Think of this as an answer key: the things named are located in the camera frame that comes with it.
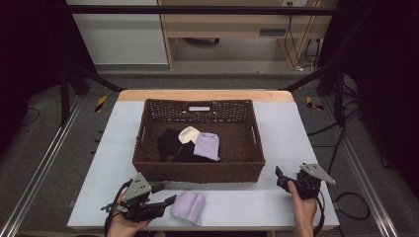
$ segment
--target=white cloth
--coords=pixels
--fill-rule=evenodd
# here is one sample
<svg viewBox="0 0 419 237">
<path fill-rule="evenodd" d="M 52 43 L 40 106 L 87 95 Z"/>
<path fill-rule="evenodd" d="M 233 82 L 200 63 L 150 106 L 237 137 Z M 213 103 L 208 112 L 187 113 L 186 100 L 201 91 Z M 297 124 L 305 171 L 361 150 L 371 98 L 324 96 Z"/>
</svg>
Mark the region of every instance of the white cloth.
<svg viewBox="0 0 419 237">
<path fill-rule="evenodd" d="M 179 133 L 179 140 L 182 144 L 188 143 L 189 141 L 192 141 L 195 144 L 199 134 L 200 132 L 196 128 L 188 126 Z"/>
</svg>

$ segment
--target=wooden table edge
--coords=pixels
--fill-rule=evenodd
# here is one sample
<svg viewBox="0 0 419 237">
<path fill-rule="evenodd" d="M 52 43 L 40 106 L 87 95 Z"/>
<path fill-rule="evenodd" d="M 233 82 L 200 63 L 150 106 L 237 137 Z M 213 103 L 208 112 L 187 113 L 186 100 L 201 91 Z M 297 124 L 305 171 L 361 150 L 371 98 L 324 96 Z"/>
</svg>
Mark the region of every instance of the wooden table edge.
<svg viewBox="0 0 419 237">
<path fill-rule="evenodd" d="M 146 99 L 210 101 L 252 100 L 258 102 L 293 102 L 289 91 L 277 90 L 124 90 L 119 102 L 145 101 Z"/>
</svg>

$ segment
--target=black cloth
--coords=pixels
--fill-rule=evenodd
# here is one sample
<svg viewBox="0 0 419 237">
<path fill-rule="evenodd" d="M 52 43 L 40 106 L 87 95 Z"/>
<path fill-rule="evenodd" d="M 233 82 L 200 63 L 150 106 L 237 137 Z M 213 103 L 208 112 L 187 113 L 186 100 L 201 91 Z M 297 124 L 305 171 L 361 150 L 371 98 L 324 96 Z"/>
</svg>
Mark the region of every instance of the black cloth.
<svg viewBox="0 0 419 237">
<path fill-rule="evenodd" d="M 171 156 L 173 158 L 172 162 L 216 162 L 203 156 L 194 155 L 194 142 L 189 141 L 188 143 L 182 144 L 179 140 L 180 133 L 180 130 L 168 128 L 157 138 L 157 148 L 160 151 L 161 162 L 168 161 Z"/>
<path fill-rule="evenodd" d="M 173 159 L 173 162 L 187 162 L 187 163 L 212 163 L 215 162 L 207 157 L 194 155 L 195 144 L 194 142 L 190 141 L 182 145 L 182 149 L 179 154 Z"/>
<path fill-rule="evenodd" d="M 166 129 L 163 134 L 157 138 L 158 146 L 160 150 L 160 161 L 167 161 L 171 155 L 176 157 L 182 147 L 182 142 L 179 140 L 180 130 Z"/>
</svg>

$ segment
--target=gripper camera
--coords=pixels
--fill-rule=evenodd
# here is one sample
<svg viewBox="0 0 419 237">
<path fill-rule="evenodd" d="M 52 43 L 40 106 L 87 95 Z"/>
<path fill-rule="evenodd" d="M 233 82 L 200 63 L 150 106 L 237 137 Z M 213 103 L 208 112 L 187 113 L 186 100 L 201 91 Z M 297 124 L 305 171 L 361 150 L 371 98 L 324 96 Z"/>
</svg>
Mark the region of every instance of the gripper camera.
<svg viewBox="0 0 419 237">
<path fill-rule="evenodd" d="M 117 203 L 123 189 L 126 189 L 120 203 Z M 119 210 L 125 219 L 140 222 L 161 217 L 166 206 L 175 202 L 176 196 L 166 198 L 163 202 L 147 203 L 150 194 L 155 194 L 164 190 L 165 184 L 149 185 L 141 173 L 138 173 L 133 180 L 123 184 L 115 197 L 114 203 L 102 207 L 107 213 L 112 214 L 114 210 Z"/>
<path fill-rule="evenodd" d="M 292 181 L 298 190 L 301 199 L 316 198 L 320 192 L 321 181 L 335 185 L 336 182 L 318 164 L 304 164 L 299 166 L 300 170 L 296 174 L 296 180 L 287 177 L 277 166 L 275 174 L 278 176 L 277 186 L 283 188 L 288 193 L 288 181 Z"/>
</svg>

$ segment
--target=black cable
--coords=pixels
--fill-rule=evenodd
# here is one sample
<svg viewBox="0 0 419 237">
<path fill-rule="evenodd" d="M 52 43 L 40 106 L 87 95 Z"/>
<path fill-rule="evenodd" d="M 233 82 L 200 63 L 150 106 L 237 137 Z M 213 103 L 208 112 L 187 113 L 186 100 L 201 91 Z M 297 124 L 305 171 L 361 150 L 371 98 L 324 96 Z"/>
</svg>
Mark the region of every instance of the black cable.
<svg viewBox="0 0 419 237">
<path fill-rule="evenodd" d="M 318 146 L 318 145 L 313 145 L 313 146 L 311 146 L 311 147 L 317 147 L 317 148 L 330 148 L 330 147 L 335 147 L 336 145 L 321 145 L 321 146 Z"/>
<path fill-rule="evenodd" d="M 295 65 L 293 65 L 293 61 L 291 60 L 291 55 L 290 55 L 290 53 L 289 53 L 289 51 L 288 51 L 288 49 L 287 49 L 287 36 L 288 36 L 288 33 L 290 33 L 291 40 L 292 40 L 292 42 L 293 42 L 293 50 L 295 51 L 295 57 L 296 57 L 296 55 L 297 55 L 297 50 L 296 50 L 296 46 L 295 46 L 295 41 L 293 40 L 293 32 L 292 32 L 292 30 L 291 30 L 291 23 L 292 23 L 292 19 L 293 19 L 293 15 L 290 15 L 289 26 L 288 26 L 288 30 L 287 30 L 286 37 L 285 37 L 285 48 L 286 48 L 287 55 L 288 55 L 288 56 L 289 56 L 289 58 L 290 58 L 290 62 L 291 62 L 291 64 L 292 64 L 292 66 L 293 66 L 293 67 L 295 67 Z M 296 60 L 297 60 L 297 63 L 301 64 L 301 67 L 302 67 L 302 68 L 309 66 L 309 65 L 305 65 L 305 64 L 301 63 L 301 62 L 299 61 L 298 57 L 296 57 Z"/>
<path fill-rule="evenodd" d="M 41 112 L 40 112 L 39 110 L 35 109 L 35 108 L 28 108 L 28 111 L 36 111 L 36 112 L 37 112 L 37 115 L 36 115 L 36 117 L 35 117 L 34 119 L 32 119 L 31 121 L 29 121 L 29 122 L 27 122 L 27 123 L 24 123 L 24 124 L 21 124 L 21 127 L 22 127 L 22 126 L 27 126 L 27 125 L 29 125 L 29 124 L 33 123 L 33 122 L 34 122 L 34 121 L 36 121 L 36 120 L 40 117 L 40 115 L 41 115 Z"/>
<path fill-rule="evenodd" d="M 340 225 L 338 225 L 338 230 L 339 230 L 339 233 L 341 234 L 341 236 L 345 237 L 345 234 L 343 233 L 342 228 L 340 227 Z"/>
<path fill-rule="evenodd" d="M 350 119 L 351 119 L 351 116 L 355 115 L 355 113 L 356 113 L 356 112 L 358 112 L 359 110 L 360 110 L 360 109 L 354 109 L 353 111 L 351 111 L 350 113 L 348 113 L 348 114 L 345 116 L 345 120 L 350 120 Z M 333 128 L 333 126 L 335 126 L 335 125 L 337 125 L 337 124 L 339 124 L 339 123 L 336 121 L 336 122 L 334 122 L 334 123 L 332 123 L 332 124 L 330 124 L 330 125 L 328 125 L 328 126 L 326 126 L 326 127 L 323 127 L 323 128 L 321 128 L 321 129 L 319 129 L 319 130 L 317 130 L 317 131 L 314 131 L 314 132 L 308 133 L 308 134 L 307 134 L 307 136 L 316 135 L 316 134 L 321 133 L 321 132 L 323 132 L 323 131 L 329 130 L 329 129 Z"/>
<path fill-rule="evenodd" d="M 354 104 L 354 103 L 358 103 L 358 100 L 350 101 L 346 103 L 343 107 L 347 108 L 349 105 Z"/>
<path fill-rule="evenodd" d="M 310 63 L 310 66 L 311 67 L 315 67 L 313 70 L 315 71 L 317 68 L 317 63 L 318 63 L 318 59 L 319 59 L 319 56 L 320 56 L 320 39 L 317 39 L 316 41 L 317 41 L 317 49 L 316 49 L 316 53 L 315 54 L 313 54 L 313 55 L 308 55 L 308 48 L 310 47 L 310 45 L 311 45 L 311 41 L 312 41 L 312 39 L 309 39 L 308 40 L 308 44 L 307 44 L 307 47 L 305 48 L 305 51 L 304 51 L 304 57 L 305 57 L 305 60 L 306 61 L 309 61 L 309 62 L 311 62 Z"/>
<path fill-rule="evenodd" d="M 351 214 L 349 214 L 348 212 L 346 212 L 346 211 L 344 211 L 344 210 L 342 210 L 341 208 L 340 208 L 340 206 L 339 206 L 339 211 L 342 213 L 342 214 L 344 214 L 344 215 L 346 215 L 347 217 L 349 217 L 349 218 L 351 218 L 351 219 L 355 219 L 355 220 L 366 220 L 366 219 L 368 219 L 369 217 L 370 217 L 370 215 L 371 215 L 371 209 L 370 209 L 370 206 L 367 204 L 367 201 L 362 197 L 362 196 L 360 196 L 360 195 L 358 195 L 358 194 L 356 194 L 356 193 L 353 193 L 353 192 L 344 192 L 344 193 L 342 193 L 341 195 L 339 195 L 338 197 L 336 197 L 336 199 L 335 199 L 335 203 L 338 203 L 338 201 L 341 199 L 341 197 L 344 197 L 344 196 L 355 196 L 355 197 L 357 197 L 357 198 L 359 198 L 363 203 L 364 203 L 364 205 L 367 207 L 367 213 L 366 213 L 366 215 L 364 215 L 364 216 L 355 216 L 355 215 L 351 215 Z"/>
<path fill-rule="evenodd" d="M 121 214 L 120 212 L 116 213 L 115 215 L 111 216 L 111 219 L 114 218 L 115 216 Z"/>
<path fill-rule="evenodd" d="M 322 197 L 322 199 L 323 199 L 323 204 L 321 204 L 321 202 L 320 202 L 320 199 L 318 198 L 318 197 L 316 197 L 315 199 L 316 199 L 316 201 L 317 201 L 317 204 L 318 204 L 318 207 L 319 207 L 319 209 L 320 209 L 320 220 L 319 220 L 319 222 L 318 222 L 318 224 L 317 224 L 317 226 L 314 228 L 314 230 L 313 230 L 313 235 L 314 236 L 317 236 L 318 235 L 318 233 L 321 231 L 321 229 L 323 228 L 323 225 L 324 225 L 324 219 L 325 219 L 325 216 L 324 216 L 324 209 L 325 209 L 325 207 L 326 207 L 326 202 L 324 201 L 324 195 L 323 195 L 323 193 L 320 191 L 320 194 L 321 194 L 321 197 Z"/>
<path fill-rule="evenodd" d="M 344 90 L 346 90 L 348 92 L 348 94 L 355 99 L 359 98 L 359 94 L 358 91 L 355 90 L 354 88 L 350 87 L 348 84 L 344 83 L 343 84 Z"/>
<path fill-rule="evenodd" d="M 316 0 L 316 2 L 315 2 L 315 4 L 314 4 L 314 6 L 317 6 L 318 1 L 319 1 L 319 0 Z M 305 31 L 304 31 L 303 38 L 305 37 L 305 35 L 307 35 L 309 25 L 310 25 L 310 24 L 307 24 L 307 25 L 305 26 Z M 290 22 L 290 27 L 289 27 L 289 30 L 290 30 L 290 35 L 291 35 L 291 38 L 292 38 L 292 40 L 293 40 L 293 32 L 291 31 L 291 22 Z M 294 50 L 295 50 L 295 54 L 296 54 L 296 46 L 295 46 L 295 42 L 294 42 L 294 41 L 293 41 L 293 48 L 294 48 Z"/>
</svg>

